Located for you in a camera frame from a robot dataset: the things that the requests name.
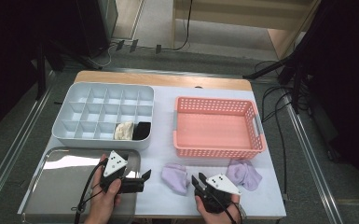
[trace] silver tray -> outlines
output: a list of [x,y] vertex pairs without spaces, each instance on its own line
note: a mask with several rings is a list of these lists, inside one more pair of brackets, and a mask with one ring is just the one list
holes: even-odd
[[[127,177],[139,177],[141,158],[136,150],[118,150],[121,156],[128,156],[125,172]],[[109,156],[111,150],[55,147],[51,149],[37,176],[31,181],[29,195],[22,209],[25,223],[73,223],[75,213],[72,207],[79,203],[83,189],[92,169],[103,154]],[[135,213],[136,193],[121,195],[121,203],[115,208],[112,223],[131,223]],[[81,215],[83,222],[90,210],[90,202]]]

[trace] pink plastic basket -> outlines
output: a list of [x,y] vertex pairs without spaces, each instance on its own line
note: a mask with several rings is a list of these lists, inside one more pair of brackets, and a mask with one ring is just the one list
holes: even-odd
[[253,101],[177,97],[173,143],[179,157],[252,159],[267,147]]

